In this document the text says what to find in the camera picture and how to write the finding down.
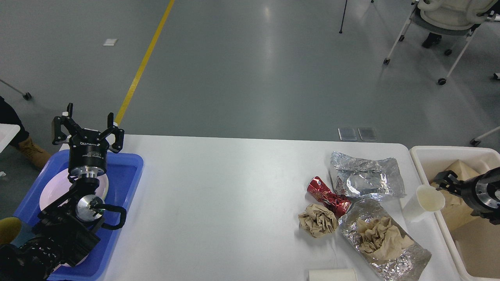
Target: person's leg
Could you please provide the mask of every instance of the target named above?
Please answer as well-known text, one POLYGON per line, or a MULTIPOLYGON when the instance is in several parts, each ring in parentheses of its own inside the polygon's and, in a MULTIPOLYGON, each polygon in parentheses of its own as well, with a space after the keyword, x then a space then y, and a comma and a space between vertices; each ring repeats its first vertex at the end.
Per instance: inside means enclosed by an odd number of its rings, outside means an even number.
POLYGON ((427 39, 422 43, 422 47, 429 49, 433 44, 438 44, 441 41, 441 35, 429 32, 427 39))
POLYGON ((25 127, 23 126, 23 123, 19 119, 19 116, 14 110, 14 108, 12 108, 12 106, 10 106, 1 96, 0 96, 0 123, 19 125, 19 127, 21 127, 19 132, 9 143, 9 145, 17 149, 19 148, 19 143, 25 141, 30 136, 30 133, 25 130, 25 127))
POLYGON ((33 142, 30 133, 25 130, 16 111, 1 96, 0 123, 19 125, 21 127, 9 145, 19 150, 35 167, 42 169, 51 155, 33 142))

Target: crumpled brown paper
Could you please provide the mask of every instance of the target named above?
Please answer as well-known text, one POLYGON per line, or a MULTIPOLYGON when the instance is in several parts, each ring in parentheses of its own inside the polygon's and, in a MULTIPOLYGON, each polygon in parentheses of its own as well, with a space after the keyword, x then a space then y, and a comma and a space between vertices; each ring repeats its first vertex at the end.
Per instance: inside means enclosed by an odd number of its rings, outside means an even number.
POLYGON ((300 228, 309 232, 312 237, 320 238, 325 234, 334 232, 339 226, 332 211, 325 206, 311 204, 305 212, 298 215, 300 228))
POLYGON ((358 219, 356 228, 361 235, 359 251, 380 261, 396 259, 404 249, 414 243, 408 236, 401 237, 399 228, 393 225, 392 219, 387 216, 372 219, 370 222, 358 219))

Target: aluminum foil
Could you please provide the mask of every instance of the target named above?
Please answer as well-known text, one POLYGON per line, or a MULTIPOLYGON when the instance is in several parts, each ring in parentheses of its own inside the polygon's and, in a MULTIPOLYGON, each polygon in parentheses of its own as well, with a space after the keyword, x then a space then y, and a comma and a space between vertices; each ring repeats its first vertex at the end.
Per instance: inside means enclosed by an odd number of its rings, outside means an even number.
MULTIPOLYGON (((391 216, 379 202, 371 198, 364 198, 353 203, 349 212, 338 220, 339 229, 378 276, 386 281, 417 281, 431 259, 431 252, 422 248, 411 236, 409 237, 415 243, 406 248, 401 256, 396 259, 380 261, 367 257, 360 252, 361 235, 356 229, 356 221, 361 219, 369 222, 373 219, 381 219, 382 217, 391 216)), ((392 224, 399 229, 403 237, 408 235, 394 219, 392 219, 392 224)))
POLYGON ((403 198, 405 185, 394 158, 367 160, 334 151, 330 160, 333 191, 349 197, 378 201, 403 198))

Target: blue tray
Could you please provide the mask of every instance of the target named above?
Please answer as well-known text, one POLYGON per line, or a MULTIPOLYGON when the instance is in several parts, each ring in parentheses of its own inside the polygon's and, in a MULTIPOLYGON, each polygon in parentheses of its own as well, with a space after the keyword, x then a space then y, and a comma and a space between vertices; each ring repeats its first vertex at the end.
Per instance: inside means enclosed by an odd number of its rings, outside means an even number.
MULTIPOLYGON (((69 150, 55 153, 45 165, 33 186, 28 191, 21 204, 14 213, 15 217, 34 226, 38 223, 40 212, 39 199, 45 185, 60 171, 68 168, 69 150)), ((108 153, 107 177, 109 189, 105 199, 106 204, 122 206, 129 210, 132 198, 139 184, 143 172, 144 161, 137 154, 108 153)), ((120 221, 120 215, 113 212, 104 214, 106 222, 115 225, 120 221)), ((75 267, 61 266, 54 271, 48 280, 95 281, 104 272, 115 248, 120 230, 99 229, 96 235, 100 242, 90 252, 85 261, 75 267)))

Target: red wrapper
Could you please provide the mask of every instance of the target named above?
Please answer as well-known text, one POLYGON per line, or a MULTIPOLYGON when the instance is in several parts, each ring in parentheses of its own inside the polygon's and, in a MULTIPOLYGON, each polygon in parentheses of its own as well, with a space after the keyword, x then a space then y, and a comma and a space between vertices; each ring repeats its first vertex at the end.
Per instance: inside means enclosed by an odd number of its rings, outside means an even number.
POLYGON ((311 180, 307 192, 314 196, 318 202, 323 203, 337 217, 345 214, 351 206, 349 198, 333 193, 319 176, 315 176, 311 180))

